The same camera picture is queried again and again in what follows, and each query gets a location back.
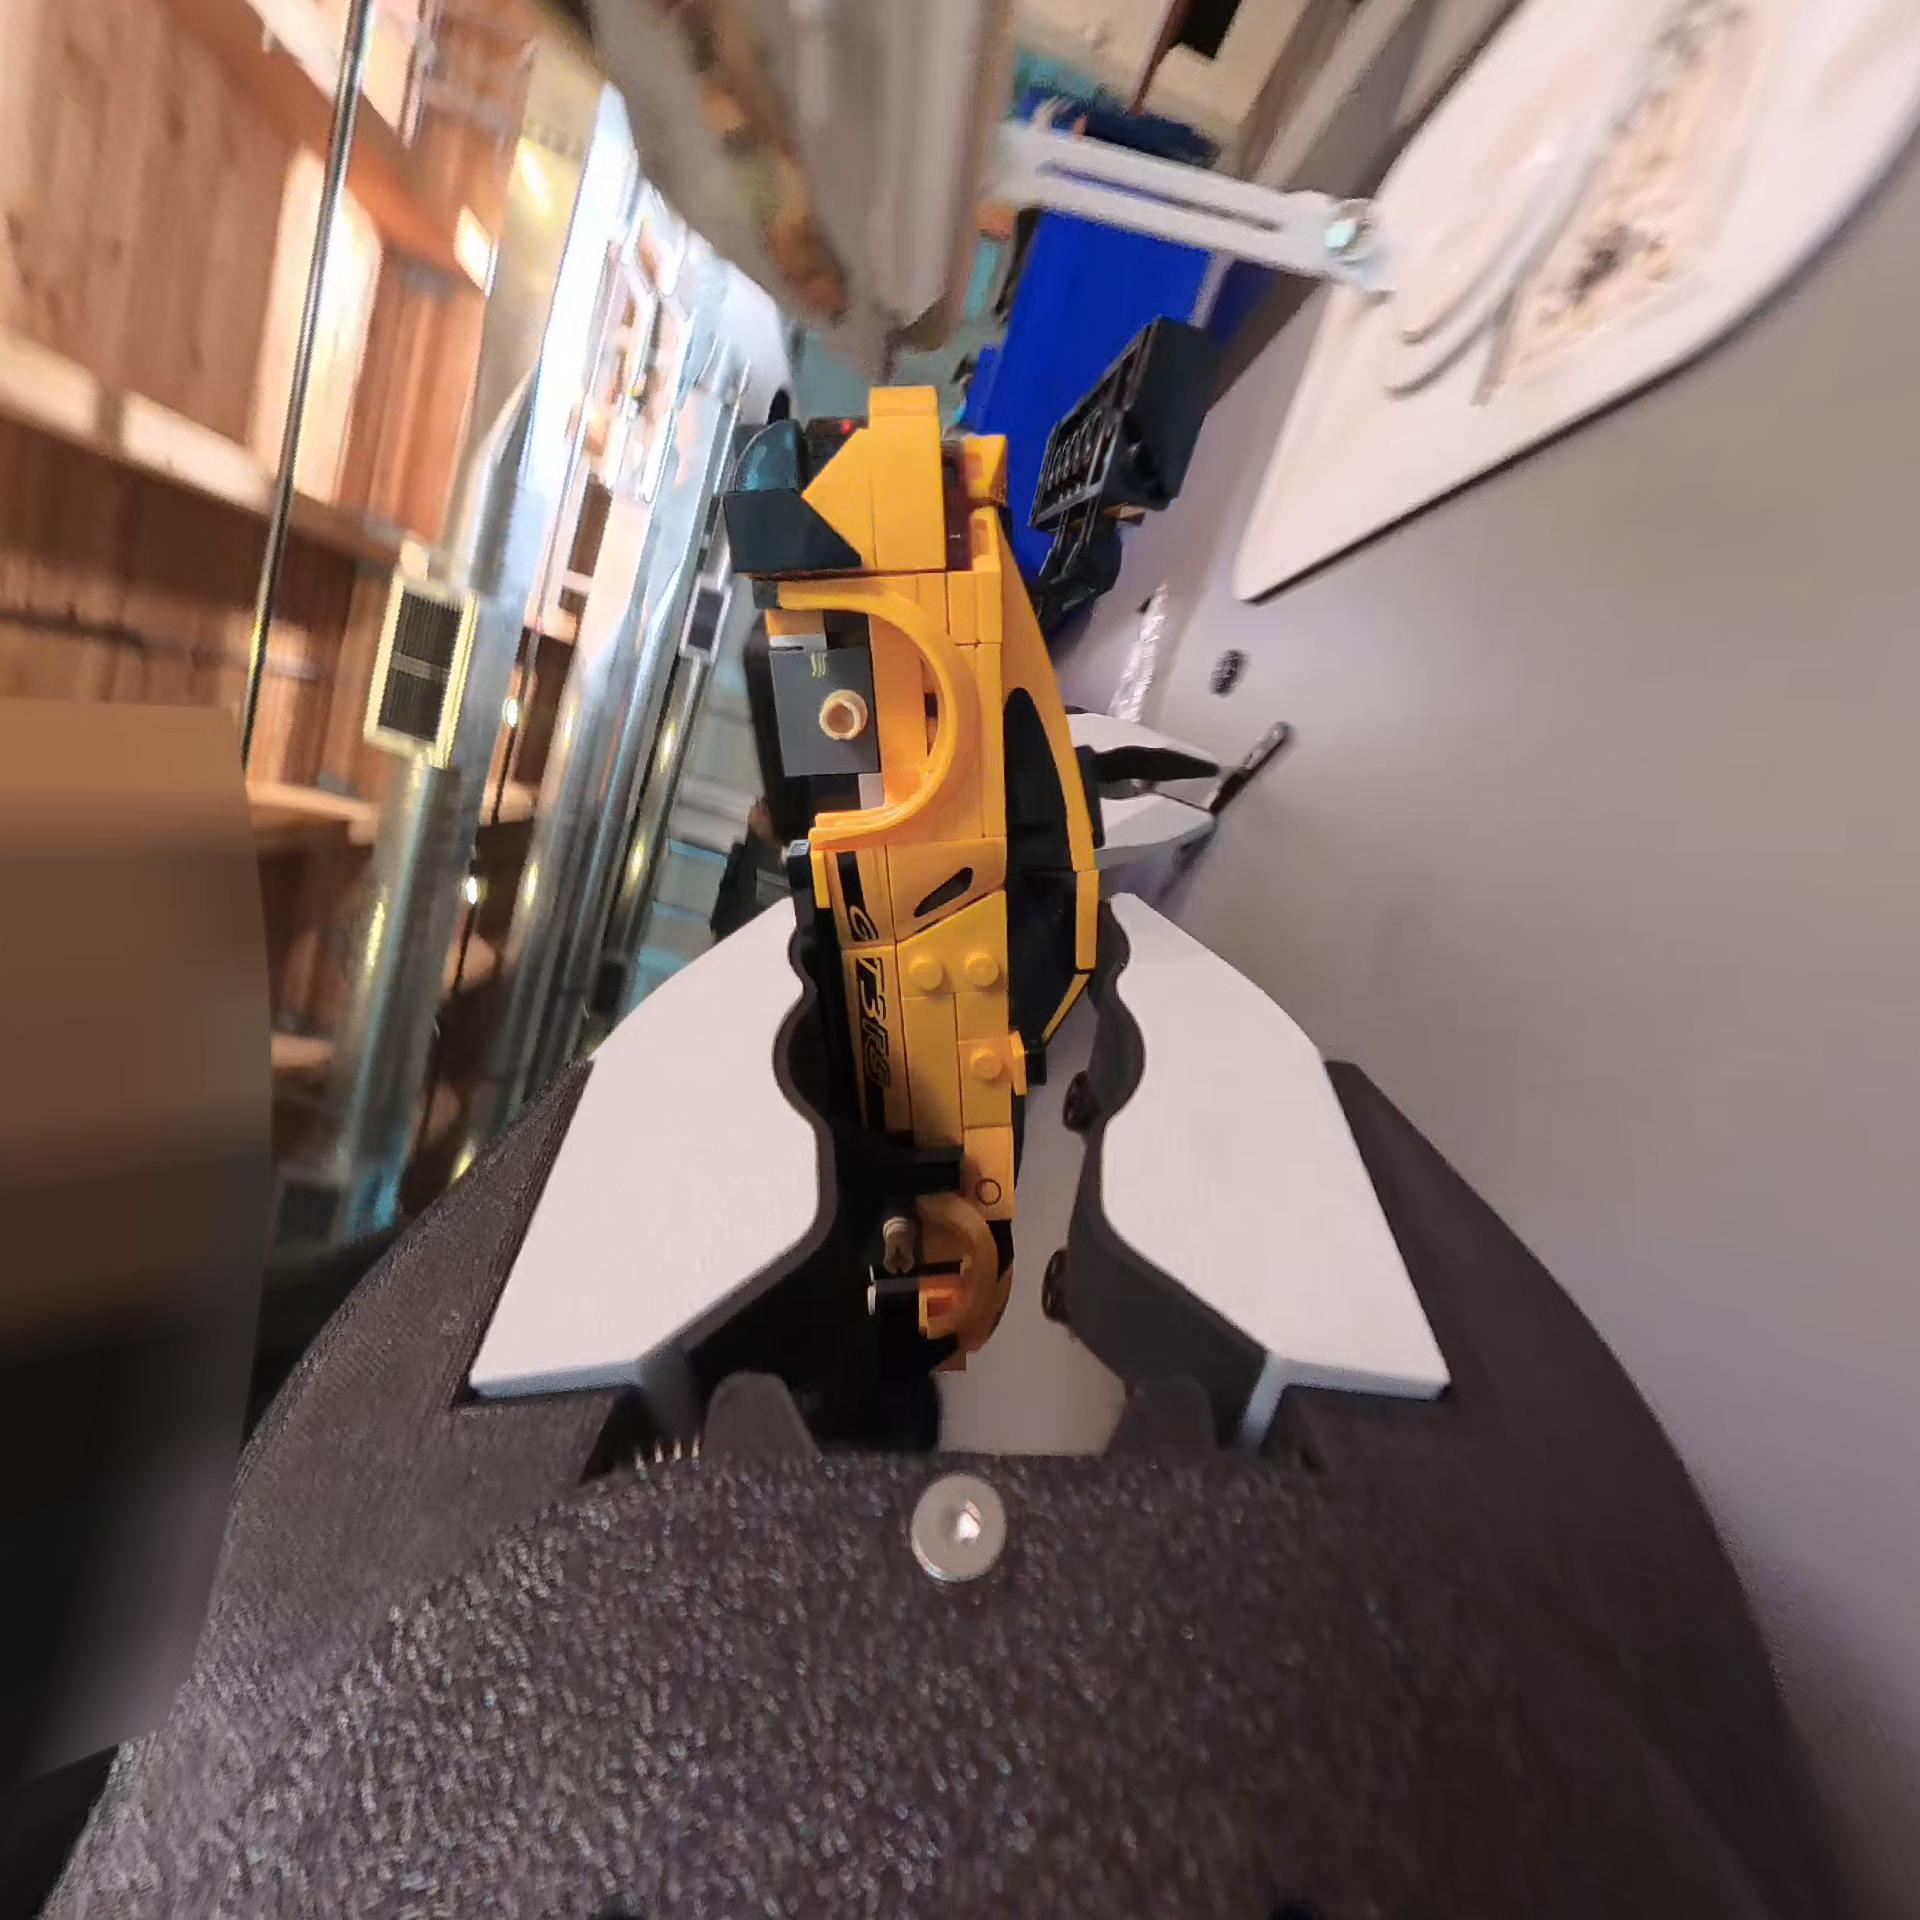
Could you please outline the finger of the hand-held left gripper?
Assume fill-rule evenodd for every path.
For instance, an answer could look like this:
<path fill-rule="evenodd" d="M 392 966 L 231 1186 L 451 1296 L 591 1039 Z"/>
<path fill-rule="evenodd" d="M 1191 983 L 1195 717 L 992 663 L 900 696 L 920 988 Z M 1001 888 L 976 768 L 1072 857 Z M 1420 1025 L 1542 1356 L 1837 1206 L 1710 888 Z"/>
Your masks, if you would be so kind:
<path fill-rule="evenodd" d="M 1105 717 L 1105 711 L 1081 711 L 1072 717 L 1072 753 L 1090 763 L 1096 789 L 1124 789 L 1124 784 L 1221 784 L 1221 763 L 1171 736 L 1171 734 L 1148 734 L 1133 717 Z"/>
<path fill-rule="evenodd" d="M 1195 801 L 1105 801 L 1096 875 L 1162 867 L 1221 831 Z"/>

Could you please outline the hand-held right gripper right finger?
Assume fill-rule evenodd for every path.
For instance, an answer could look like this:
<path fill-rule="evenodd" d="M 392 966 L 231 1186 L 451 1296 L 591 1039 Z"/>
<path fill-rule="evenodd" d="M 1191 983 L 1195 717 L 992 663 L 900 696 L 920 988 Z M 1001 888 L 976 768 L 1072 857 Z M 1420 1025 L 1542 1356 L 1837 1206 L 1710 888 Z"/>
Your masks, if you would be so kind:
<path fill-rule="evenodd" d="M 1225 1447 L 1293 1392 L 1456 1379 L 1304 1025 L 1138 897 L 1105 902 L 1070 1323 L 1119 1386 L 1195 1386 Z"/>

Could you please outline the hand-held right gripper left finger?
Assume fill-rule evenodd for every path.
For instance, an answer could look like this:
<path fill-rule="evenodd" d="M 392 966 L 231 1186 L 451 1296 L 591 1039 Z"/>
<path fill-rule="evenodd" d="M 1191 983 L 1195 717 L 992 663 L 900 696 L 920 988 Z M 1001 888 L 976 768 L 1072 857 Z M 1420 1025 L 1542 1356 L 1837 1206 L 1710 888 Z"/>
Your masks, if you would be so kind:
<path fill-rule="evenodd" d="M 805 1013 L 786 943 L 798 908 L 771 902 L 595 1044 L 475 1397 L 644 1386 L 808 1238 L 825 1148 L 771 1076 Z"/>

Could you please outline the clear plastic parts bag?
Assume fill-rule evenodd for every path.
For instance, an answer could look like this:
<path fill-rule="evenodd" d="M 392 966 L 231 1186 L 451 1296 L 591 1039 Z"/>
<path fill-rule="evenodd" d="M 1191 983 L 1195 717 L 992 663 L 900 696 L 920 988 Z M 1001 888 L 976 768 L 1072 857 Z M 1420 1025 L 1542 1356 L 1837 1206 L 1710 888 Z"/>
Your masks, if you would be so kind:
<path fill-rule="evenodd" d="M 1148 717 L 1148 696 L 1162 679 L 1162 655 L 1171 655 L 1171 587 L 1156 587 L 1138 599 L 1138 628 L 1133 628 L 1124 663 L 1119 663 L 1119 687 L 1114 687 L 1114 717 L 1119 726 L 1138 726 Z"/>

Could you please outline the yellow lego car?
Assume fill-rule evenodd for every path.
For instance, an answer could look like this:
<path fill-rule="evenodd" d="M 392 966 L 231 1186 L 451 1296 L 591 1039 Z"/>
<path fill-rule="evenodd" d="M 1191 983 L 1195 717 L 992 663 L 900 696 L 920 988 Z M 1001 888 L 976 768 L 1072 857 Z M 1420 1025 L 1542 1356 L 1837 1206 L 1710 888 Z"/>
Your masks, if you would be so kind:
<path fill-rule="evenodd" d="M 786 897 L 881 1367 L 971 1367 L 1018 1278 L 1022 1086 L 1096 975 L 1105 789 L 1044 628 L 1119 581 L 1119 522 L 1182 492 L 1221 341 L 1148 325 L 1044 431 L 1010 548 L 1010 448 L 933 384 L 766 425 L 721 486 L 766 623 Z"/>

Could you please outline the lego instruction booklet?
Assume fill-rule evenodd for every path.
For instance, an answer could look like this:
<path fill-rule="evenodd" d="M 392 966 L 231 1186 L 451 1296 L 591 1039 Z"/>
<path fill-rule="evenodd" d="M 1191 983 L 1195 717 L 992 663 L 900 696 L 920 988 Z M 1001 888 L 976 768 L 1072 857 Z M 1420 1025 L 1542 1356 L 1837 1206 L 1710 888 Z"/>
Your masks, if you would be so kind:
<path fill-rule="evenodd" d="M 1001 0 L 591 0 L 548 6 L 626 93 L 657 204 L 860 371 L 953 338 Z"/>

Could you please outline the blue plastic storage bin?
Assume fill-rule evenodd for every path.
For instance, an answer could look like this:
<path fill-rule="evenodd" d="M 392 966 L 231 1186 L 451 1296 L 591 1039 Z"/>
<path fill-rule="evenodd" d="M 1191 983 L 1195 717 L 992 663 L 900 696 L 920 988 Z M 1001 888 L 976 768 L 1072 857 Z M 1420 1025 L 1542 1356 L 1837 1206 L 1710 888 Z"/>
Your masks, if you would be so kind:
<path fill-rule="evenodd" d="M 963 431 L 1044 437 L 1052 415 L 1162 312 L 1191 325 L 1208 250 L 1081 219 L 1022 217 L 1022 250 L 976 350 Z"/>

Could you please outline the white metal book stand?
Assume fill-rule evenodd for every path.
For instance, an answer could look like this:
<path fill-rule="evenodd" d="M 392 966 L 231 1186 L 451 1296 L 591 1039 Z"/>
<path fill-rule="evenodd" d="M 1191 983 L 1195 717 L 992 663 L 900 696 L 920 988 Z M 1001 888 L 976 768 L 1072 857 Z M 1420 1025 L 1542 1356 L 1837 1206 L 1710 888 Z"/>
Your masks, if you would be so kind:
<path fill-rule="evenodd" d="M 1221 361 L 1191 492 L 1124 531 L 1265 599 L 1707 371 L 1914 162 L 1914 6 L 1356 6 L 1240 162 L 1370 204 L 1379 295 L 1208 256 Z"/>

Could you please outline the silver ventilation duct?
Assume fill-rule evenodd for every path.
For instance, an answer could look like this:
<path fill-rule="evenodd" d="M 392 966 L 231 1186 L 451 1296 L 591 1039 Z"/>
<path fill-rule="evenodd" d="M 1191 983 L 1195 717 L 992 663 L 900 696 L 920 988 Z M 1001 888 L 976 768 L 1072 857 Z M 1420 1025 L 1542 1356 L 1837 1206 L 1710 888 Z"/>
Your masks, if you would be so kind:
<path fill-rule="evenodd" d="M 500 1001 L 451 1065 L 451 1176 L 568 1062 L 745 396 L 721 295 L 614 89 L 538 57 L 459 503 L 422 565 L 483 599 L 459 736 L 451 768 L 384 784 L 312 1168 L 337 1236 L 405 1211 L 475 917 L 500 908 Z"/>

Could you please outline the white duct vent grille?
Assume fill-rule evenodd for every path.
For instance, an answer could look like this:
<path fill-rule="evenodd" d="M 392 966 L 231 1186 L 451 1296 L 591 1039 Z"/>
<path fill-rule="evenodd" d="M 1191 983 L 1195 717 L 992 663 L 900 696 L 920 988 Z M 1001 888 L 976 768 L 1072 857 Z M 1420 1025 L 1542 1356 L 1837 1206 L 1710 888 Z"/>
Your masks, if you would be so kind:
<path fill-rule="evenodd" d="M 475 613 L 475 596 L 392 565 L 363 696 L 363 748 L 451 768 Z"/>

